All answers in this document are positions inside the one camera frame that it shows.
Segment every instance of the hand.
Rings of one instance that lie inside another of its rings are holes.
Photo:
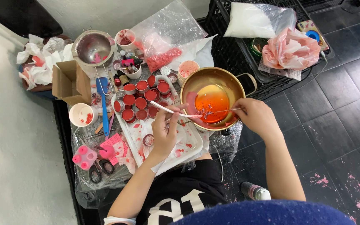
[[[234,112],[241,121],[265,141],[274,135],[282,135],[272,109],[263,101],[255,99],[239,99],[234,105]]]
[[[177,136],[177,120],[179,118],[179,112],[185,109],[188,103],[179,106],[169,105],[166,108],[174,111],[175,113],[168,113],[165,110],[159,110],[155,117],[155,121],[152,123],[154,133],[154,149],[151,153],[158,154],[165,159],[173,150],[176,145]],[[166,128],[167,120],[169,121],[169,129]]]

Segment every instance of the blue silicone spatula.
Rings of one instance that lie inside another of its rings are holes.
[[[105,102],[105,94],[107,93],[107,86],[108,86],[108,80],[106,77],[100,77],[96,79],[96,86],[97,86],[97,92],[101,95],[101,101],[103,103],[103,125],[104,125],[104,134],[105,136],[109,136],[109,124],[107,119],[107,112],[106,112],[106,102]]]

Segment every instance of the white wall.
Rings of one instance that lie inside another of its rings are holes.
[[[26,41],[0,25],[0,225],[77,224],[52,103],[17,74]]]
[[[64,34],[76,39],[82,28],[92,26],[115,36],[161,10],[173,0],[38,0],[62,26]],[[194,18],[207,16],[210,0],[183,0]]]

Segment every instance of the melted orange wax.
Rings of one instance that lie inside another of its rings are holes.
[[[198,111],[203,111],[200,118],[203,122],[214,124],[226,118],[228,111],[219,113],[216,111],[228,110],[229,99],[226,92],[222,89],[215,89],[209,92],[200,91],[195,98],[195,107]]]

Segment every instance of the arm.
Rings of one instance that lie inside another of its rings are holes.
[[[306,201],[300,179],[272,110],[263,101],[239,99],[233,108],[266,145],[266,180],[274,199]]]
[[[107,216],[129,219],[136,217],[140,212],[155,178],[155,173],[151,168],[165,160],[176,145],[178,112],[186,108],[186,105],[178,107],[170,105],[167,108],[175,113],[171,114],[160,110],[157,114],[152,123],[154,148],[113,202]],[[169,129],[166,128],[168,119],[170,119]]]

